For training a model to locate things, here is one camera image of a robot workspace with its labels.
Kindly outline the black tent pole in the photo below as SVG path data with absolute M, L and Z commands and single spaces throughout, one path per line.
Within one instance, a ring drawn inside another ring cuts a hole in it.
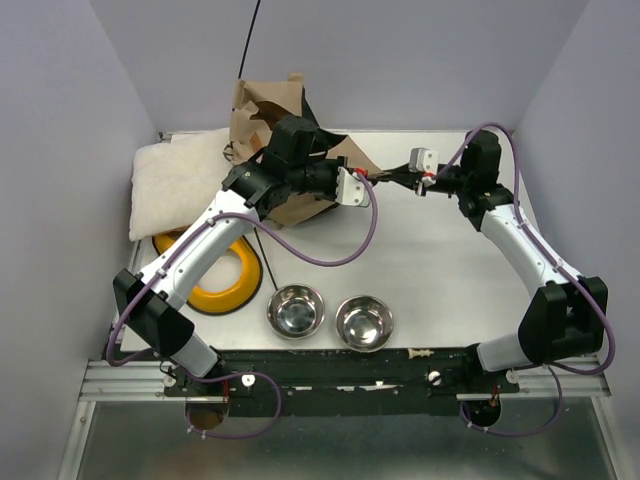
M 240 61 L 239 69 L 238 69 L 238 75 L 237 75 L 237 79 L 238 80 L 240 80 L 242 78 L 243 73 L 244 73 L 244 69 L 245 69 L 245 65 L 246 65 L 246 59 L 247 59 L 247 56 L 248 56 L 248 52 L 249 52 L 249 48 L 250 48 L 253 32 L 254 32 L 254 29 L 255 29 L 255 24 L 256 24 L 257 17 L 258 17 L 258 14 L 259 14 L 259 11 L 260 11 L 260 7 L 261 7 L 261 3 L 262 3 L 261 0 L 256 0 L 255 1 L 253 13 L 252 13 L 252 16 L 251 16 L 251 21 L 250 21 L 250 24 L 249 24 L 247 35 L 246 35 L 246 38 L 245 38 L 242 57 L 241 57 L 241 61 Z M 264 262 L 264 266 L 266 268 L 266 272 L 268 274 L 269 280 L 270 280 L 271 285 L 272 285 L 272 287 L 273 287 L 273 289 L 275 291 L 275 290 L 278 289 L 278 285 L 277 285 L 273 270 L 271 268 L 268 255 L 267 255 L 267 253 L 266 253 L 266 251 L 264 249 L 264 245 L 263 245 L 263 242 L 262 242 L 262 239 L 261 239 L 261 236 L 260 236 L 260 229 L 254 227 L 254 236 L 256 238 L 256 242 L 257 242 L 257 245 L 258 245 L 258 248 L 259 248 L 259 252 L 260 252 L 260 254 L 262 256 L 262 260 Z

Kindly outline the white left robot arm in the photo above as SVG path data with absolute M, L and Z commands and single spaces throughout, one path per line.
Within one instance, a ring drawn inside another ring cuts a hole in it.
M 230 169 L 213 201 L 172 246 L 142 271 L 123 269 L 114 278 L 118 324 L 188 371 L 197 393 L 220 387 L 220 357 L 181 314 L 182 306 L 218 258 L 290 196 L 334 199 L 346 160 L 328 153 L 343 139 L 306 118 L 284 116 L 266 146 Z

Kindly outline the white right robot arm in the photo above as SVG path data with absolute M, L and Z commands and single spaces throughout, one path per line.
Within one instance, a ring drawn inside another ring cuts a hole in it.
M 470 361 L 460 367 L 460 379 L 480 392 L 496 380 L 496 372 L 555 366 L 576 373 L 564 359 L 605 348 L 606 358 L 590 369 L 606 370 L 616 344 L 606 317 L 608 288 L 599 277 L 586 277 L 552 249 L 522 209 L 520 186 L 507 188 L 499 180 L 502 148 L 495 123 L 468 132 L 446 164 L 434 151 L 414 148 L 408 163 L 378 176 L 419 196 L 429 192 L 456 197 L 461 214 L 491 241 L 523 282 L 530 304 L 517 330 L 469 349 Z

